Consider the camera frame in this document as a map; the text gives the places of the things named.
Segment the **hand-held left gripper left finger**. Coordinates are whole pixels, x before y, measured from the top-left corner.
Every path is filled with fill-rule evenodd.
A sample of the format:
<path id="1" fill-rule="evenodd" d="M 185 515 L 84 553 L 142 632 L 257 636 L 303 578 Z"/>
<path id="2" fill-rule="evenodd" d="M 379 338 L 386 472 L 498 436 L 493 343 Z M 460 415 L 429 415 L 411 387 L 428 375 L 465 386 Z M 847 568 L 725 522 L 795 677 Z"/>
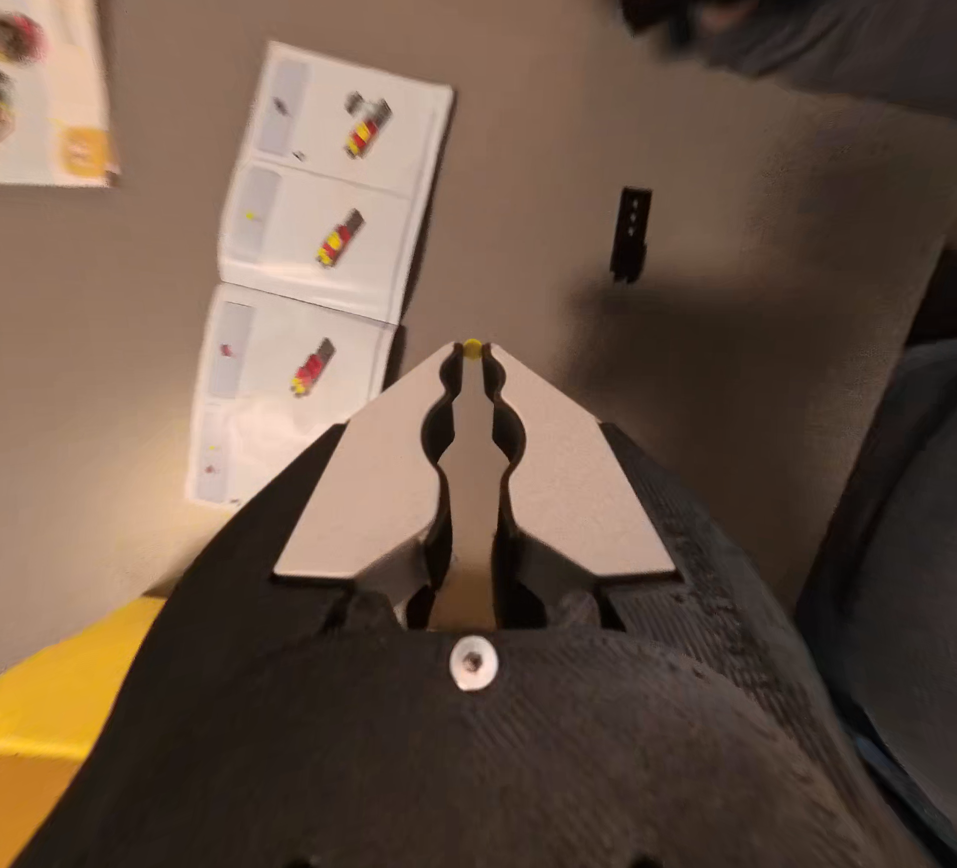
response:
<path id="1" fill-rule="evenodd" d="M 440 348 L 346 424 L 275 564 L 286 580 L 444 580 L 463 346 Z"/>

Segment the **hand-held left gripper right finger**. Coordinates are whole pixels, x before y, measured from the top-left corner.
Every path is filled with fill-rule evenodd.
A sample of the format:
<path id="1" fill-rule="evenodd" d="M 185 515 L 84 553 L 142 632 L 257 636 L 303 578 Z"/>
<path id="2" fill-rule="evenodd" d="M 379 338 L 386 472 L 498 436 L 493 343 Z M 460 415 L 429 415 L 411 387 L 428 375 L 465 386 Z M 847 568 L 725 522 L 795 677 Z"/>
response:
<path id="1" fill-rule="evenodd" d="M 499 345 L 482 347 L 507 461 L 497 536 L 516 580 L 671 577 L 676 564 L 597 417 Z"/>

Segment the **black lego plate with holes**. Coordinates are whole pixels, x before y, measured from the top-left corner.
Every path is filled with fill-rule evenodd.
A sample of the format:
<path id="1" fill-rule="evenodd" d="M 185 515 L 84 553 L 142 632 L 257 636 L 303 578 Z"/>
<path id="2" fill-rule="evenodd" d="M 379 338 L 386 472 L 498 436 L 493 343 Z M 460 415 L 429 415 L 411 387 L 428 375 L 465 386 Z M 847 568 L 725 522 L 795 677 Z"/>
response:
<path id="1" fill-rule="evenodd" d="M 626 186 L 619 194 L 609 266 L 616 284 L 633 285 L 642 274 L 651 205 L 650 190 Z"/>

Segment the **snake instruction booklet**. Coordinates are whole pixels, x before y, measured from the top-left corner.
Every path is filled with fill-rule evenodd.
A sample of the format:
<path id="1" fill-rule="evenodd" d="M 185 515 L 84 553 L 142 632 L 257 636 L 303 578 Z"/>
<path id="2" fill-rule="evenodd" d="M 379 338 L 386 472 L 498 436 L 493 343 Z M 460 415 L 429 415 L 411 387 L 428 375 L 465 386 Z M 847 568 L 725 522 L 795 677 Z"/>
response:
<path id="1" fill-rule="evenodd" d="M 237 509 L 382 391 L 454 99 L 269 43 L 220 216 L 192 502 Z"/>

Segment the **yellow plastic bin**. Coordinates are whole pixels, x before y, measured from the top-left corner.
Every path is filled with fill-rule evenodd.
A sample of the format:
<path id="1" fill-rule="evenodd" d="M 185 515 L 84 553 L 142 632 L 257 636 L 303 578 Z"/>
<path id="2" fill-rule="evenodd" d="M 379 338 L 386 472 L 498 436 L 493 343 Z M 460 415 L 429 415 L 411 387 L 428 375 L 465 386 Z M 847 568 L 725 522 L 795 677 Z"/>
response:
<path id="1" fill-rule="evenodd" d="M 2 674 L 2 866 L 15 861 L 91 753 L 164 603 L 140 597 Z"/>

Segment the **spider instruction booklet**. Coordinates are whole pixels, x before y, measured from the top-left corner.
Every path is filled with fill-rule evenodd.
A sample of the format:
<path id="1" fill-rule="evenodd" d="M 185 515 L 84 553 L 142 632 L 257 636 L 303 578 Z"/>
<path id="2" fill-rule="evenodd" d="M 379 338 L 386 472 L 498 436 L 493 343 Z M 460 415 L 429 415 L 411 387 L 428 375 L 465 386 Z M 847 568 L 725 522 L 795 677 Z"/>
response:
<path id="1" fill-rule="evenodd" d="M 108 187 L 107 86 L 98 0 L 1 0 L 2 185 Z"/>

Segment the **person's grey clothing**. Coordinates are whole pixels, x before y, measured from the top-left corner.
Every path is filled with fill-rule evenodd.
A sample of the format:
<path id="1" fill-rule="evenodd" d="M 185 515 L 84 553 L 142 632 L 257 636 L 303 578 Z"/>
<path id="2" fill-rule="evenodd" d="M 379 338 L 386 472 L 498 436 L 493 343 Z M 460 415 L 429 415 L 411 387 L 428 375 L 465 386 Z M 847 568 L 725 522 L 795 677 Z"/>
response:
<path id="1" fill-rule="evenodd" d="M 954 339 L 903 353 L 796 624 L 884 799 L 932 864 L 955 866 Z"/>

